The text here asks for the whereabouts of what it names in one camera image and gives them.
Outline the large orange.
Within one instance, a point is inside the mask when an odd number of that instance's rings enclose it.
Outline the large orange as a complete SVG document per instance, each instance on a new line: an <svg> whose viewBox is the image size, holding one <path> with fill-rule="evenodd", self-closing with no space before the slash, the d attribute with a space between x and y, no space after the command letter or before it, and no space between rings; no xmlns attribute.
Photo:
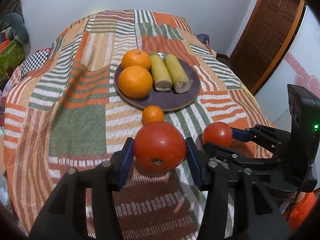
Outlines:
<svg viewBox="0 0 320 240"><path fill-rule="evenodd" d="M129 50L121 60L121 67L125 69L131 66L140 66L149 70L151 68L151 57L140 49Z"/></svg>
<svg viewBox="0 0 320 240"><path fill-rule="evenodd" d="M152 90L153 79L147 69L141 66L131 66L121 71L118 86L128 98L141 99Z"/></svg>

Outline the yellow corn cob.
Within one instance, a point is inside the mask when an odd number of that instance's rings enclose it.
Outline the yellow corn cob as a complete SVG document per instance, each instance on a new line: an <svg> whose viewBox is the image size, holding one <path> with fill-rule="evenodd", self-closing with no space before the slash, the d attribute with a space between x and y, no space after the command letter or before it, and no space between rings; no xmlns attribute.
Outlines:
<svg viewBox="0 0 320 240"><path fill-rule="evenodd" d="M186 93L191 88L191 82L178 58L173 54L169 54L165 57L164 63L171 77L175 92L178 94Z"/></svg>
<svg viewBox="0 0 320 240"><path fill-rule="evenodd" d="M156 53L150 55L151 74L155 90L168 92L172 88L172 80L163 59Z"/></svg>

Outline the checkered patchwork quilt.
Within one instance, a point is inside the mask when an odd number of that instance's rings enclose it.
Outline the checkered patchwork quilt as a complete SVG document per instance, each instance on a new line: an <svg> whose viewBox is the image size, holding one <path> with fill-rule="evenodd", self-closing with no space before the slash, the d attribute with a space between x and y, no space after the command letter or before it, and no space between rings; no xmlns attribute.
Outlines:
<svg viewBox="0 0 320 240"><path fill-rule="evenodd" d="M38 50L26 58L14 71L8 81L5 81L4 88L1 88L1 97L6 97L7 93L22 81L29 72L36 71L42 67L49 59L52 48Z"/></svg>

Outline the large red tomato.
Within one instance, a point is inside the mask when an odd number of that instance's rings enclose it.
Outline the large red tomato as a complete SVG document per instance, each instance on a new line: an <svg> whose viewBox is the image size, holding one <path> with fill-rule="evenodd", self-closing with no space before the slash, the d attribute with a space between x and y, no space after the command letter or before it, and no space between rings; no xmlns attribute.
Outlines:
<svg viewBox="0 0 320 240"><path fill-rule="evenodd" d="M144 125L133 143L136 162L150 172L175 169L184 161L186 152L183 135L165 121Z"/></svg>

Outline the dark purple plate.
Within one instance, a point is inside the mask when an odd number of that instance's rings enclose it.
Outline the dark purple plate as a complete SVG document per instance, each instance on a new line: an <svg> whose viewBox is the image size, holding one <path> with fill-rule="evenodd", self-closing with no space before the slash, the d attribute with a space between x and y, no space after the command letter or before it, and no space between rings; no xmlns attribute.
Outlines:
<svg viewBox="0 0 320 240"><path fill-rule="evenodd" d="M164 112L174 112L183 109L191 105L196 100L200 92L201 85L199 76L193 67L180 59L179 62L191 82L191 88L183 94L176 93L173 88L169 92L158 92L153 87L149 94L142 99L128 98L119 89L118 79L121 72L121 65L117 67L114 74L114 86L116 91L125 102L138 109L144 109L149 105L156 105Z"/></svg>

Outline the blue bag behind bed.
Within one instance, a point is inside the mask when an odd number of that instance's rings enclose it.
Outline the blue bag behind bed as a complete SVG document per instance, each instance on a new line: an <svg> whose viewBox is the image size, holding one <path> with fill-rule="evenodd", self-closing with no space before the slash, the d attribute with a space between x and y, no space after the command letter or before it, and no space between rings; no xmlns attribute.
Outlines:
<svg viewBox="0 0 320 240"><path fill-rule="evenodd" d="M208 47L210 46L209 35L207 35L207 34L198 34L198 35L196 35L196 37L202 44L205 44Z"/></svg>

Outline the grey plush toy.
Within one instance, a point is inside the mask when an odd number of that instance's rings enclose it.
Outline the grey plush toy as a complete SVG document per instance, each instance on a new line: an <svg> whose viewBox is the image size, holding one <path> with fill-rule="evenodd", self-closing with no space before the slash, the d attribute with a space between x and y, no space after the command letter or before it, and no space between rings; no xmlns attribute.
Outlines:
<svg viewBox="0 0 320 240"><path fill-rule="evenodd" d="M23 18L16 12L7 13L1 21L1 33L7 40L16 40L20 44L29 42L29 34Z"/></svg>

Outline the striped patchwork bedspread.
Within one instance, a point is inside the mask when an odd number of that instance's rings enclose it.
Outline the striped patchwork bedspread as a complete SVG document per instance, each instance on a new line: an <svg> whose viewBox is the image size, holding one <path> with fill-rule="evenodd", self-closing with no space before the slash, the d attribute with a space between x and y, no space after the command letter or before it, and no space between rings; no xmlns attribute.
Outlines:
<svg viewBox="0 0 320 240"><path fill-rule="evenodd" d="M201 147L214 121L245 129L272 126L238 77L215 58L182 17L147 10L103 11L72 23L44 65L14 81L4 112L4 163L17 217L29 233L44 202L71 167L93 168L121 150L142 127L142 111L116 93L114 74L131 49L174 54L195 69L200 94L165 114ZM187 162L149 173L133 167L114 192L124 239L196 239L206 194L192 184Z"/></svg>

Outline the small red tomato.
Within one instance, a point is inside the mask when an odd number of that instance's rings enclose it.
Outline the small red tomato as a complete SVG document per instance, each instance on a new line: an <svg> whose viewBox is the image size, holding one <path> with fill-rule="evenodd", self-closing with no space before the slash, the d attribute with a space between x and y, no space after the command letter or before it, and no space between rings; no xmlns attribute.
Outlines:
<svg viewBox="0 0 320 240"><path fill-rule="evenodd" d="M214 122L208 125L202 135L204 144L212 142L221 146L229 147L233 140L233 131L227 123Z"/></svg>

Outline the green cardboard box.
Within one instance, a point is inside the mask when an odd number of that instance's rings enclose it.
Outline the green cardboard box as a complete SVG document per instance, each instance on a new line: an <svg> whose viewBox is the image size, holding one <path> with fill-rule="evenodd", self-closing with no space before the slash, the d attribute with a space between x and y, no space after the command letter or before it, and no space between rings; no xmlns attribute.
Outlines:
<svg viewBox="0 0 320 240"><path fill-rule="evenodd" d="M15 69L24 58L25 54L22 45L16 40L10 41L1 51L1 80L7 80L9 78L8 68Z"/></svg>

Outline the small tangerine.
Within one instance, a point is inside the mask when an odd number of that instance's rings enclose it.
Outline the small tangerine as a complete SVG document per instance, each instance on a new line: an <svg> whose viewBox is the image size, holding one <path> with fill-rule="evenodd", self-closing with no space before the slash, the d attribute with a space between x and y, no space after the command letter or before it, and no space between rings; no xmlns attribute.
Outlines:
<svg viewBox="0 0 320 240"><path fill-rule="evenodd" d="M142 111L142 123L144 125L160 121L164 121L164 112L160 107L151 105Z"/></svg>

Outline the brown wooden door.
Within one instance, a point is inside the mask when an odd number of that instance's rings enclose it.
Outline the brown wooden door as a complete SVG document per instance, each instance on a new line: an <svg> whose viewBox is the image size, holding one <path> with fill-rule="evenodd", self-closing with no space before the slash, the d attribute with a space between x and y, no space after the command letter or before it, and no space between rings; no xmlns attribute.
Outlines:
<svg viewBox="0 0 320 240"><path fill-rule="evenodd" d="M300 27L304 0L257 0L229 61L232 70L256 94L276 70Z"/></svg>

